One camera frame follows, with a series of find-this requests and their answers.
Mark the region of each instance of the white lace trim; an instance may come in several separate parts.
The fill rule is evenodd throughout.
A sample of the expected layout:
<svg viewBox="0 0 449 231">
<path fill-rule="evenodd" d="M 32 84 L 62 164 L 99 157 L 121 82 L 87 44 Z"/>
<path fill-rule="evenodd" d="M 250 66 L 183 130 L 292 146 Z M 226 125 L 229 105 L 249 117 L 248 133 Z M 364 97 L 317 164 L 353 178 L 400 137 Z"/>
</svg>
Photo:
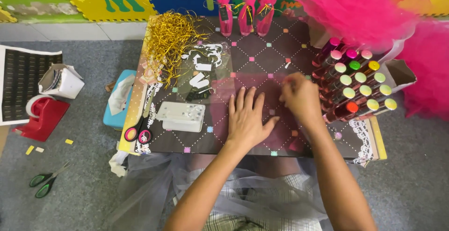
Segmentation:
<svg viewBox="0 0 449 231">
<path fill-rule="evenodd" d="M 366 128 L 366 122 L 364 120 L 351 119 L 349 125 L 352 127 L 354 133 L 357 134 L 363 144 L 360 147 L 359 157 L 354 159 L 354 164 L 365 163 L 368 160 L 373 159 L 373 150 L 371 148 L 371 142 L 369 141 L 368 129 Z"/>
<path fill-rule="evenodd" d="M 148 89 L 146 92 L 146 97 L 145 97 L 145 104 L 144 104 L 145 106 L 148 103 L 153 90 L 154 90 L 154 96 L 153 96 L 153 100 L 154 100 L 156 93 L 160 90 L 161 87 L 162 87 L 162 83 L 159 83 L 159 82 L 156 82 L 156 83 L 148 86 Z M 148 113 L 148 116 L 149 116 L 148 125 L 147 125 L 148 128 L 150 125 L 153 124 L 154 120 L 156 119 L 156 105 L 153 102 L 151 102 L 150 105 L 151 105 L 151 107 L 150 107 L 149 113 Z M 145 153 L 145 154 L 151 153 L 151 150 L 149 149 L 149 143 L 142 145 L 139 141 L 136 141 L 136 147 L 135 147 L 134 151 L 137 153 Z"/>
</svg>

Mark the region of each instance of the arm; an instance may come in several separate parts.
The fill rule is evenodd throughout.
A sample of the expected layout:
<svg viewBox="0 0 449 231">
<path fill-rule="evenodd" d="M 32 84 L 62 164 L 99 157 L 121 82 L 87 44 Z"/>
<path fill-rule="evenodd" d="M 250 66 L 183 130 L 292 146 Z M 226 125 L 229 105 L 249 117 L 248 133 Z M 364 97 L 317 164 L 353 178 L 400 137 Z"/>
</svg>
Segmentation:
<svg viewBox="0 0 449 231">
<path fill-rule="evenodd" d="M 294 73 L 284 80 L 280 100 L 285 101 L 310 138 L 321 196 L 333 228 L 377 230 L 368 203 L 326 128 L 318 86 Z"/>
<path fill-rule="evenodd" d="M 271 133 L 279 117 L 273 117 L 262 125 L 264 94 L 257 97 L 253 108 L 254 93 L 253 87 L 245 97 L 245 89 L 240 89 L 237 104 L 234 104 L 234 96 L 231 96 L 228 139 L 179 200 L 164 231 L 200 231 L 228 176 L 248 151 Z"/>
</svg>

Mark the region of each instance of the blue tissue box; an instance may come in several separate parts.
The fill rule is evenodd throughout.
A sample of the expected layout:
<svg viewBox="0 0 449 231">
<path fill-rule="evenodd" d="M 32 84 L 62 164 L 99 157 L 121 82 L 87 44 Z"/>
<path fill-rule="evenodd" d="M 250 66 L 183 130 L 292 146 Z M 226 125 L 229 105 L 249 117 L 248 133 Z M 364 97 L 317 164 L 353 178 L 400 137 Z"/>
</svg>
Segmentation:
<svg viewBox="0 0 449 231">
<path fill-rule="evenodd" d="M 137 71 L 133 70 L 124 70 L 121 74 L 119 79 L 117 80 L 117 83 L 115 83 L 114 89 L 112 92 L 114 92 L 117 89 L 117 85 L 122 81 L 123 79 L 127 78 L 129 75 L 136 75 Z M 126 107 L 125 110 L 121 111 L 120 113 L 116 115 L 111 115 L 111 110 L 109 108 L 109 104 L 106 105 L 106 111 L 105 115 L 103 117 L 103 123 L 107 126 L 111 126 L 115 128 L 116 130 L 123 130 L 123 125 L 125 124 L 126 114 L 128 113 L 128 105 L 129 100 L 131 99 L 132 94 L 132 88 L 131 91 L 129 91 L 128 97 L 126 98 Z"/>
</svg>

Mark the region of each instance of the scissors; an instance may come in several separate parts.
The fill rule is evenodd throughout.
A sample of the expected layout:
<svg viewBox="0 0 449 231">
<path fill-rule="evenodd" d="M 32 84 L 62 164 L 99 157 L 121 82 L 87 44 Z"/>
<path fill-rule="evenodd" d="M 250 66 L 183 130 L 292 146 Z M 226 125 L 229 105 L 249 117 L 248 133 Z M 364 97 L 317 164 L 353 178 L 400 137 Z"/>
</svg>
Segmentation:
<svg viewBox="0 0 449 231">
<path fill-rule="evenodd" d="M 36 198 L 38 198 L 38 199 L 45 197 L 45 196 L 50 192 L 50 190 L 52 189 L 53 182 L 55 181 L 56 176 L 57 176 L 59 173 L 65 171 L 65 169 L 67 169 L 67 168 L 71 165 L 71 164 L 69 165 L 69 162 L 70 162 L 70 161 L 66 162 L 66 163 L 64 164 L 64 166 L 62 166 L 62 167 L 61 167 L 58 171 L 56 171 L 55 173 L 39 174 L 39 175 L 35 176 L 33 179 L 31 179 L 30 187 L 36 187 L 36 186 L 38 186 L 39 184 L 41 184 L 42 182 L 44 182 L 45 180 L 50 179 L 50 180 L 48 180 L 48 182 L 46 182 L 46 183 L 42 186 L 42 188 L 39 189 L 39 191 L 37 191 L 37 193 L 36 193 L 36 195 L 34 195 L 34 197 L 36 197 Z"/>
<path fill-rule="evenodd" d="M 144 123 L 144 121 L 147 121 L 149 108 L 151 107 L 151 102 L 153 101 L 153 96 L 154 89 L 137 124 L 126 130 L 126 141 L 134 142 L 136 139 L 138 139 L 141 144 L 147 144 L 151 141 L 151 138 L 153 138 L 153 133 L 147 128 L 146 123 Z"/>
</svg>

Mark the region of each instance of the pink-handled scissors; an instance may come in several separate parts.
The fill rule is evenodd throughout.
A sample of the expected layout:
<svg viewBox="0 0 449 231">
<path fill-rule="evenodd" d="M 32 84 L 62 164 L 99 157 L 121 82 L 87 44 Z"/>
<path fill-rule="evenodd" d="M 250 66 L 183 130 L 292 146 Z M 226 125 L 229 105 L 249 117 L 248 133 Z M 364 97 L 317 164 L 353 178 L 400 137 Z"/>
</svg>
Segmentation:
<svg viewBox="0 0 449 231">
<path fill-rule="evenodd" d="M 147 104 L 145 105 L 145 109 L 137 124 L 126 130 L 125 140 L 127 140 L 128 142 L 134 142 L 137 139 L 141 144 L 147 144 L 151 141 L 151 138 L 153 138 L 153 133 L 149 130 L 147 126 L 149 108 L 151 107 L 153 96 L 154 96 L 154 89 L 153 92 L 151 93 L 151 97 L 149 98 Z"/>
</svg>

